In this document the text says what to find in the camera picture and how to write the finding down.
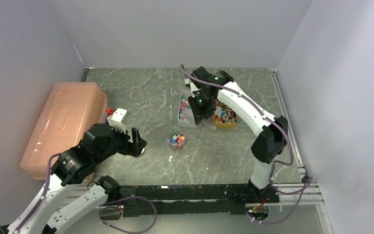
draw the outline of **marble tabletop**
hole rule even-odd
[[[261,107],[281,115],[268,69],[207,70],[225,70]],[[239,121],[236,129],[216,131],[200,124],[196,128],[177,125],[180,94],[187,89],[178,68],[97,68],[89,70],[86,81],[98,84],[107,95],[110,108],[128,110],[131,117],[126,126],[138,128],[148,142],[140,158],[117,154],[102,162],[95,179],[110,175],[121,185],[247,183],[250,179],[255,161],[250,147],[256,138],[245,122]],[[168,145],[167,137],[173,129],[186,135],[181,150]],[[277,158],[289,161],[288,149]],[[275,183],[300,183],[297,165],[278,165],[274,179]]]

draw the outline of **red component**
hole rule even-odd
[[[114,110],[112,108],[105,110],[108,115],[112,115],[114,113]]]

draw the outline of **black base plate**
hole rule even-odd
[[[121,191],[136,189],[137,196],[153,200],[159,215],[186,213],[230,212],[245,215],[246,203],[278,203],[279,196],[268,189],[263,197],[256,197],[248,184],[207,184],[207,185],[168,185],[168,186],[122,186]],[[124,206],[123,217],[154,214],[150,205],[143,200]]]

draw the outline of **small bowl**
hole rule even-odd
[[[176,135],[176,136],[180,135],[180,137],[184,137],[184,140],[181,141],[181,142],[177,141],[176,143],[173,143],[173,142],[170,141],[170,138],[172,138],[174,135]],[[170,148],[172,148],[174,150],[182,149],[184,147],[185,141],[186,141],[186,136],[179,129],[174,129],[173,131],[171,131],[171,133],[167,137],[167,142],[170,144]]]

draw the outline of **white wall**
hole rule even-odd
[[[313,1],[278,67],[335,233],[374,233],[374,1]]]
[[[19,164],[53,84],[83,75],[47,0],[0,0],[0,226],[14,221],[43,185]]]
[[[50,0],[91,67],[277,67],[312,0]]]

